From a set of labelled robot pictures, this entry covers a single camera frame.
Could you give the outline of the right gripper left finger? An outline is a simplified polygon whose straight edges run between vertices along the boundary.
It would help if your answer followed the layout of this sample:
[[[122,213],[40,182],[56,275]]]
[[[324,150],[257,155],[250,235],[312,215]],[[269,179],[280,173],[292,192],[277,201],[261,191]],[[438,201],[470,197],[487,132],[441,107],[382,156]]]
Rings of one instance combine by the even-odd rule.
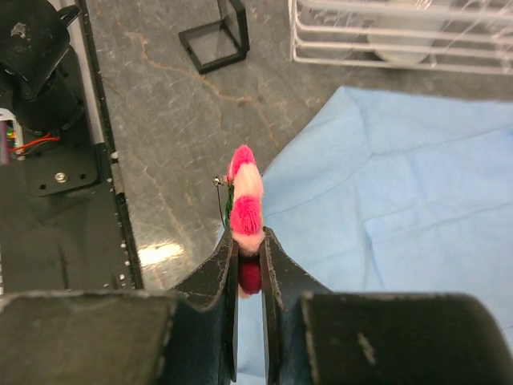
[[[170,290],[37,290],[1,298],[4,384],[236,380],[237,243],[223,233]]]

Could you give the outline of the light blue button shirt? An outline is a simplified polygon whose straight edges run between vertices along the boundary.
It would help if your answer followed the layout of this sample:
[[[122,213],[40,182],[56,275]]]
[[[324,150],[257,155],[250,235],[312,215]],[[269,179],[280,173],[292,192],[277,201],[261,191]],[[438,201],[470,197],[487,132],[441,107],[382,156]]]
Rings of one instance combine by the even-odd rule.
[[[286,254],[341,293],[462,293],[512,356],[512,105],[338,89],[264,174]],[[262,295],[239,307],[242,384],[265,374]]]

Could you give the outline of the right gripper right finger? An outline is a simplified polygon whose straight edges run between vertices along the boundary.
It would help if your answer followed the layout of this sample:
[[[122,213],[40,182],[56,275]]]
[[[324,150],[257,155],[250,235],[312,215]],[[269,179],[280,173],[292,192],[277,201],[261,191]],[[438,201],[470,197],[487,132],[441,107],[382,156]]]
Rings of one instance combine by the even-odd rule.
[[[509,384],[494,317],[462,293],[333,292],[275,233],[260,247],[269,384]]]

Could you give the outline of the pink flower smiley brooch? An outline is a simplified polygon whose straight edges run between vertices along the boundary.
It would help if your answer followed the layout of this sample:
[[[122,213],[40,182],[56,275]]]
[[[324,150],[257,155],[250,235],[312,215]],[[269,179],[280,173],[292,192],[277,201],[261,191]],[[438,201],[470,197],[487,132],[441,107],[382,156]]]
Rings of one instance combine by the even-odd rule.
[[[228,189],[220,215],[223,226],[238,244],[238,295],[249,298],[261,290],[259,249],[265,239],[264,185],[252,149],[246,144],[237,148],[227,175],[215,177],[213,183]]]

